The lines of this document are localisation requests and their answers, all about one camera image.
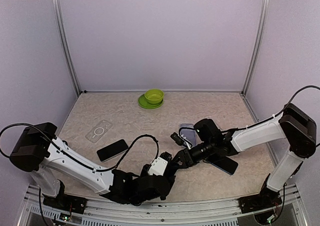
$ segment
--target cable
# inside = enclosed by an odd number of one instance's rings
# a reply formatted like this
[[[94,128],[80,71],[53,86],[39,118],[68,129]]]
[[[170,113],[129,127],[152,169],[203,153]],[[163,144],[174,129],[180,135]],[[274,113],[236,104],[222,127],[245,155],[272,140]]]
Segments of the cable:
[[[41,188],[39,188],[39,207],[40,207],[41,217],[43,219],[43,222],[45,223],[45,226],[49,226],[48,223],[46,222],[46,219],[45,219],[45,216],[44,216],[44,212],[42,211],[42,206],[41,206]]]
[[[181,128],[179,128],[179,136],[181,136],[181,131],[182,131],[183,129],[196,131],[193,127],[181,127]]]
[[[27,127],[31,127],[35,130],[37,130],[39,133],[42,134],[42,136],[44,137],[44,140],[50,142],[57,150],[59,150],[63,155],[69,157],[71,160],[75,161],[76,163],[80,164],[81,166],[89,169],[89,170],[94,170],[93,167],[90,167],[82,162],[80,162],[79,160],[77,160],[76,158],[72,157],[70,154],[68,154],[67,152],[63,151],[59,146],[57,146],[42,130],[40,130],[39,128],[37,128],[36,126],[32,125],[32,124],[29,124],[29,123],[14,123],[14,124],[11,124],[7,127],[5,127],[1,132],[0,132],[0,138],[2,136],[2,134],[9,128],[11,127],[16,127],[16,126],[27,126]],[[140,138],[142,137],[150,137],[153,139],[153,141],[156,143],[156,156],[155,156],[155,159],[158,158],[158,155],[159,155],[159,144],[158,144],[158,141],[155,137],[153,137],[152,135],[148,135],[148,134],[144,134],[144,135],[141,135],[139,137],[137,137],[133,142],[132,144],[130,145],[130,147],[128,148],[128,150],[122,155],[122,157],[120,158],[120,160],[116,163],[115,166],[111,167],[111,168],[107,168],[107,169],[98,169],[97,172],[106,172],[106,171],[110,171],[112,169],[115,169],[119,166],[119,164],[121,163],[121,161],[124,159],[124,157],[127,155],[127,153],[130,151],[130,149],[133,147],[133,145],[136,143],[136,141],[138,141]],[[0,149],[0,152],[1,154],[6,157],[6,158],[10,158],[8,155],[6,155],[4,152],[2,152],[2,150]]]
[[[308,86],[305,86],[305,87],[300,88],[299,90],[297,90],[297,91],[294,93],[294,95],[290,98],[290,100],[289,100],[288,103],[284,106],[284,108],[275,115],[275,117],[278,117],[282,112],[284,112],[284,110],[289,106],[289,104],[292,102],[292,100],[296,97],[296,95],[297,95],[299,92],[301,92],[301,91],[303,91],[303,90],[305,90],[305,89],[307,89],[307,88],[315,88],[315,89],[318,89],[318,90],[320,91],[320,87],[317,87],[317,86],[314,86],[314,85],[308,85]],[[267,118],[267,119],[265,119],[265,120],[263,120],[263,121],[257,122],[257,123],[255,123],[255,124],[253,124],[253,125],[248,126],[248,127],[237,128],[237,129],[228,129],[228,130],[226,130],[226,131],[224,131],[224,132],[229,132],[230,130],[240,131],[240,130],[249,129],[249,128],[252,128],[252,127],[257,126],[257,125],[259,125],[259,124],[268,122],[269,120],[271,120],[271,119],[273,119],[273,118],[274,118],[274,117],[269,117],[269,118]]]
[[[115,169],[117,168],[121,161],[125,158],[125,156],[128,154],[128,152],[130,151],[130,149],[134,146],[134,144],[140,139],[140,138],[143,138],[143,137],[150,137],[153,139],[153,141],[156,143],[156,155],[155,155],[155,159],[158,158],[158,155],[159,155],[159,144],[158,144],[158,141],[155,137],[153,137],[152,135],[148,135],[148,134],[144,134],[144,135],[140,135],[139,137],[137,137],[130,145],[130,147],[127,149],[127,151],[122,155],[122,157],[119,159],[119,161],[116,163],[115,166],[111,167],[111,168],[107,168],[107,169],[99,169],[97,170],[97,172],[106,172],[106,171],[110,171],[112,169]]]
[[[277,215],[277,216],[276,216],[275,220],[273,220],[273,221],[272,221],[272,223],[274,223],[275,221],[277,221],[277,220],[278,220],[278,218],[280,217],[280,215],[281,215],[282,211],[284,210],[284,207],[285,207],[285,199],[286,199],[285,185],[286,185],[286,184],[284,184],[283,202],[282,202],[281,211],[280,211],[279,215]]]

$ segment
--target table surface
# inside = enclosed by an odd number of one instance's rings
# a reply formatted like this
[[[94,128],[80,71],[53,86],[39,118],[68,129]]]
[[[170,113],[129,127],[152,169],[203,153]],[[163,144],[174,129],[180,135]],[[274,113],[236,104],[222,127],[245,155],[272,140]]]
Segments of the table surface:
[[[151,134],[159,141],[160,153],[175,155],[182,148],[170,138],[181,123],[197,123],[212,118],[221,129],[243,127],[253,120],[238,93],[168,92],[164,104],[157,109],[143,109],[138,105],[142,93],[87,93],[81,94],[68,116],[59,137],[73,150],[105,167],[116,164],[120,156],[101,163],[96,151],[120,139],[128,145],[141,134]],[[112,127],[97,141],[86,135],[102,120]],[[140,139],[126,158],[120,170],[140,174],[143,165],[156,154],[156,145],[150,138]],[[231,157],[239,166],[230,176],[207,164],[181,169],[167,202],[208,200],[237,197],[260,191],[263,181],[274,169],[265,145],[259,145]],[[83,184],[54,172],[66,186],[66,193],[99,197]]]

